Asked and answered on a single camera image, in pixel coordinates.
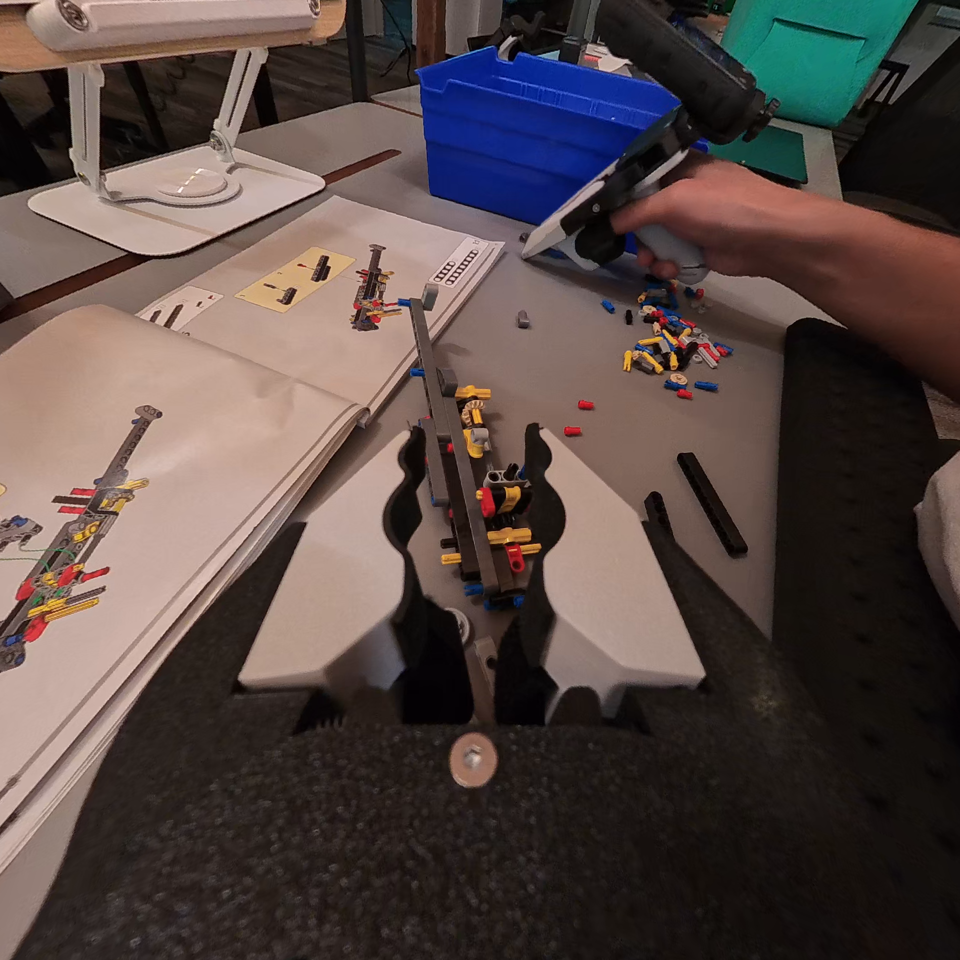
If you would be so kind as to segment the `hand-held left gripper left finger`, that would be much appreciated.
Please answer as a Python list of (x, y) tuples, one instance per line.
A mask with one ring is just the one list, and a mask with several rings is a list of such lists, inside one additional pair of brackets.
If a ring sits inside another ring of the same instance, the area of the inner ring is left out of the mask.
[(248, 690), (389, 690), (404, 668), (390, 618), (402, 601), (404, 561), (384, 512), (401, 486), (396, 435), (307, 517), (238, 677)]

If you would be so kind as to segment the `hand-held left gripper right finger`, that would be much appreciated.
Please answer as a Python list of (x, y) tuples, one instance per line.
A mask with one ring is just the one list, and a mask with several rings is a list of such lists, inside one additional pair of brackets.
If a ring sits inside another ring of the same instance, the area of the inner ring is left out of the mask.
[(520, 643), (547, 692), (696, 689), (705, 668), (635, 509), (536, 423), (524, 466), (540, 551)]

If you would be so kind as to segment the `long black lego beam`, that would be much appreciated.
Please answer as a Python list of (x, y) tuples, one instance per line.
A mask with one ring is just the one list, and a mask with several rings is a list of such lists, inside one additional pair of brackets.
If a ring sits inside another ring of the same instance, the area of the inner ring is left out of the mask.
[(726, 554), (731, 558), (746, 556), (748, 544), (697, 456), (680, 452), (677, 463)]

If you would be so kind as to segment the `grey lego beam assembly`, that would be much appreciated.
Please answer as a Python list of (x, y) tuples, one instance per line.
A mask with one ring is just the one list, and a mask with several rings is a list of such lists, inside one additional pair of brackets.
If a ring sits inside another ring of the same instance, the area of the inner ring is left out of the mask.
[(529, 528), (532, 485), (523, 466), (495, 466), (486, 420), (491, 391), (460, 384), (437, 363), (427, 313), (438, 297), (438, 285), (427, 283), (419, 297), (398, 303), (410, 312), (416, 349), (410, 375), (422, 380), (427, 403), (418, 425), (431, 504), (449, 526), (440, 563), (458, 572), (465, 596), (482, 599), (489, 611), (512, 611), (523, 604), (528, 564), (542, 550)]

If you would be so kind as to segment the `person's right forearm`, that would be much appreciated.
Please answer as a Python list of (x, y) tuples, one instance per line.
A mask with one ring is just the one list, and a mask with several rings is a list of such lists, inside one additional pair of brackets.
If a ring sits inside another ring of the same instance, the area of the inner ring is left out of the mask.
[(959, 241), (838, 203), (810, 257), (811, 301), (959, 399)]

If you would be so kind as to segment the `pile of small lego pieces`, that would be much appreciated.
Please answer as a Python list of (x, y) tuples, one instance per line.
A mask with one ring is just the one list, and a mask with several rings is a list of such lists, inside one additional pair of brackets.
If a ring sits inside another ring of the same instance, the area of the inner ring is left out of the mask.
[(656, 380), (677, 398), (717, 395), (719, 368), (734, 349), (705, 330), (702, 316), (711, 304), (706, 290), (677, 279), (644, 277), (633, 312), (639, 338), (624, 351), (623, 373)]

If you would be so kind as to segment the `person's right hand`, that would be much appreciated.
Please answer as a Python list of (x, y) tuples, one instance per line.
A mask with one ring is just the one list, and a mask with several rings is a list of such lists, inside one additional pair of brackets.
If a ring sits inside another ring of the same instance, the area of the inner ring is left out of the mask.
[(775, 255), (797, 234), (809, 195), (693, 151), (662, 186), (609, 217), (616, 234), (661, 226), (700, 248), (706, 266), (732, 277), (774, 277)]

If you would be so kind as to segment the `blue plastic bin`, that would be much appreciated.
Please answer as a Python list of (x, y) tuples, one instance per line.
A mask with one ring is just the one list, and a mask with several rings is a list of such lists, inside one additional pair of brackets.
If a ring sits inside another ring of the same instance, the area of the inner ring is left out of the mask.
[(653, 81), (494, 47), (417, 76), (430, 193), (535, 225), (679, 105)]

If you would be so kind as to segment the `dark green flat tray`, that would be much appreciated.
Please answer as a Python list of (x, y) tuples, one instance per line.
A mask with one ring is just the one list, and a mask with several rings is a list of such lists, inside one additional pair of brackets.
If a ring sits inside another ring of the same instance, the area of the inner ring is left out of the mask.
[(800, 132), (770, 124), (750, 141), (740, 137), (726, 145), (710, 144), (708, 152), (774, 183), (799, 188), (809, 183), (804, 141)]

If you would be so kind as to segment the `green plastic object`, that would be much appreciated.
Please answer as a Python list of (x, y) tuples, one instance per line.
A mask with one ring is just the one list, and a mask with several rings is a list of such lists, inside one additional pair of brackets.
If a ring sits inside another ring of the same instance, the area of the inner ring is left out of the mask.
[(914, 1), (737, 1), (722, 47), (778, 100), (777, 117), (837, 127), (905, 26)]

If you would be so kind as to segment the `open instruction booklet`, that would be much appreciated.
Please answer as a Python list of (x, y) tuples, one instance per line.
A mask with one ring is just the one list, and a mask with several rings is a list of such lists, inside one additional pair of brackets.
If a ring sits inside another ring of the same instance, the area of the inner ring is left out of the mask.
[(2, 868), (103, 743), (113, 703), (290, 514), (502, 241), (333, 197), (136, 315), (52, 318), (2, 353)]

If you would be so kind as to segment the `black office chair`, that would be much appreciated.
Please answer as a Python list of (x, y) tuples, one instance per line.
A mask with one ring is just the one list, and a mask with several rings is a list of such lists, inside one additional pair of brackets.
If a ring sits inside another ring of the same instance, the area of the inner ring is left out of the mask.
[(958, 41), (870, 121), (839, 179), (848, 203), (958, 235)]

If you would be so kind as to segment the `black dimpled foam mat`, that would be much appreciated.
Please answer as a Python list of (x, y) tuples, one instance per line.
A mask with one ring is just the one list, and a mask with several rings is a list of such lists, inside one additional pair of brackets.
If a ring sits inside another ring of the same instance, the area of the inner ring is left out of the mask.
[(945, 462), (920, 380), (840, 326), (785, 334), (773, 640), (854, 771), (923, 958), (958, 958), (958, 629), (914, 507)]

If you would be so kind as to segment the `wooden board white stand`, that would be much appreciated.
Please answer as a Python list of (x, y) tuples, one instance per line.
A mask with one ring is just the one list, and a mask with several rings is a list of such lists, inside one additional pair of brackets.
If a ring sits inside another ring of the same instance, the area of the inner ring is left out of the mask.
[[(29, 200), (34, 213), (148, 258), (190, 251), (320, 193), (325, 180), (237, 148), (272, 46), (323, 43), (346, 2), (2, 2), (2, 72), (67, 69), (75, 178)], [(106, 173), (103, 66), (233, 52), (208, 140)]]

